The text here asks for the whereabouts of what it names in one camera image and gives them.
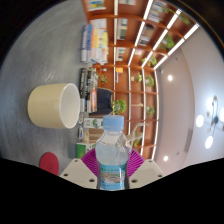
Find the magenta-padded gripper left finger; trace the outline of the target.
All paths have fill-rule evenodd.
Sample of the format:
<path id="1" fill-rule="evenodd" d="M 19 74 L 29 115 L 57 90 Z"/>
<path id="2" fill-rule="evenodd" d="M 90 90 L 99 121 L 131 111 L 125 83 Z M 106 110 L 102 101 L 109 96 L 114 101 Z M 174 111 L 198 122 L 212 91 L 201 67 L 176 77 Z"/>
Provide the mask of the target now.
<path id="1" fill-rule="evenodd" d="M 60 177 L 84 188 L 96 189 L 99 164 L 95 150 L 91 149 L 81 159 L 73 159 Z"/>

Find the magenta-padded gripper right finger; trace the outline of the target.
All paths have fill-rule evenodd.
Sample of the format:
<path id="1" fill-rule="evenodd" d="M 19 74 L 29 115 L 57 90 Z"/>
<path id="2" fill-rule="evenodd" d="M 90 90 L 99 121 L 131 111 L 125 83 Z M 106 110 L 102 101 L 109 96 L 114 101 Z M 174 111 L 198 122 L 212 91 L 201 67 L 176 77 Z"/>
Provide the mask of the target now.
<path id="1" fill-rule="evenodd" d="M 132 151 L 127 163 L 127 179 L 130 189 L 140 188 L 164 177 L 162 170 L 152 159 L 144 159 Z"/>

